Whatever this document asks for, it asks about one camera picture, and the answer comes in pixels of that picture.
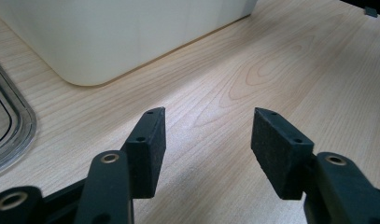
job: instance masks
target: clear plastic tray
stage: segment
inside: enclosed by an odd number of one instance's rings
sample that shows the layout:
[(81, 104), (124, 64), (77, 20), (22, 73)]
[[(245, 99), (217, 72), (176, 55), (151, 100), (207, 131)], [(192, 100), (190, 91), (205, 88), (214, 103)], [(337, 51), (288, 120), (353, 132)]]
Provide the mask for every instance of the clear plastic tray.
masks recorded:
[(0, 66), (0, 172), (27, 151), (35, 130), (34, 111)]

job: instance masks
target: black mechanical part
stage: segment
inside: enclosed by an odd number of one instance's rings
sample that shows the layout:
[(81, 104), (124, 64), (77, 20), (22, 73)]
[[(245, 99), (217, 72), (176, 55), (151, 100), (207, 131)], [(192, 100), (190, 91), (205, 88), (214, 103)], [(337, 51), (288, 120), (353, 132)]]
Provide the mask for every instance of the black mechanical part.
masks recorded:
[(44, 202), (35, 187), (19, 187), (0, 193), (0, 224), (42, 223)]
[(330, 152), (315, 156), (312, 147), (283, 117), (255, 109), (251, 148), (280, 198), (299, 200), (305, 192), (308, 223), (380, 224), (380, 189), (350, 159)]
[(133, 223), (132, 203), (126, 153), (101, 153), (91, 163), (74, 223)]
[(251, 148), (281, 199), (300, 200), (302, 164), (314, 143), (274, 111), (256, 108)]
[(133, 199), (155, 195), (165, 150), (159, 107), (143, 114), (121, 150), (96, 156), (87, 178), (45, 198), (36, 187), (1, 192), (0, 223), (134, 223)]
[(164, 113), (160, 108), (146, 112), (121, 149), (128, 155), (132, 196), (136, 199), (155, 195), (166, 149)]

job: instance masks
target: white bin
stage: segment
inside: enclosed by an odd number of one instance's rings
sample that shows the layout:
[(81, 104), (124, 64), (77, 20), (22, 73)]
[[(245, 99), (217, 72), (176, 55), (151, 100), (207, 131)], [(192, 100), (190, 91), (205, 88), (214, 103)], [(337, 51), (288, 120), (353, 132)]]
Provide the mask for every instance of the white bin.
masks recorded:
[(253, 11), (257, 0), (0, 0), (0, 18), (64, 80), (107, 82)]

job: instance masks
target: wood grain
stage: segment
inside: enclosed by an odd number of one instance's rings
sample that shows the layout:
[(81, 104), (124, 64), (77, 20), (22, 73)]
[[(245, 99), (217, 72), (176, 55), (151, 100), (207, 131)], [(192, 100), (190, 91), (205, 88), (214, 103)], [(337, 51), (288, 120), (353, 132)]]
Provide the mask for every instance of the wood grain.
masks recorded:
[(260, 0), (251, 17), (102, 87), (62, 81), (1, 21), (0, 63), (39, 124), (0, 191), (74, 183), (156, 106), (168, 147), (156, 197), (134, 203), (136, 223), (305, 223), (303, 202), (280, 201), (250, 150), (256, 106), (380, 188), (380, 17), (340, 1)]

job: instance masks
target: wooden table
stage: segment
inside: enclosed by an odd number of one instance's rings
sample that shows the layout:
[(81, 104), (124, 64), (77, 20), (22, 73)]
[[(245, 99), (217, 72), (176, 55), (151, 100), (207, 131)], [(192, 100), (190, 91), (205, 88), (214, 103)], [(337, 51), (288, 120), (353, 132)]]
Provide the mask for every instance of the wooden table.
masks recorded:
[(260, 0), (251, 17), (99, 87), (61, 80), (1, 21), (0, 63), (38, 118), (0, 191), (49, 195), (78, 181), (157, 106), (167, 149), (156, 197), (134, 202), (136, 223), (305, 223), (303, 202), (279, 200), (250, 150), (256, 106), (380, 188), (380, 17), (337, 0)]

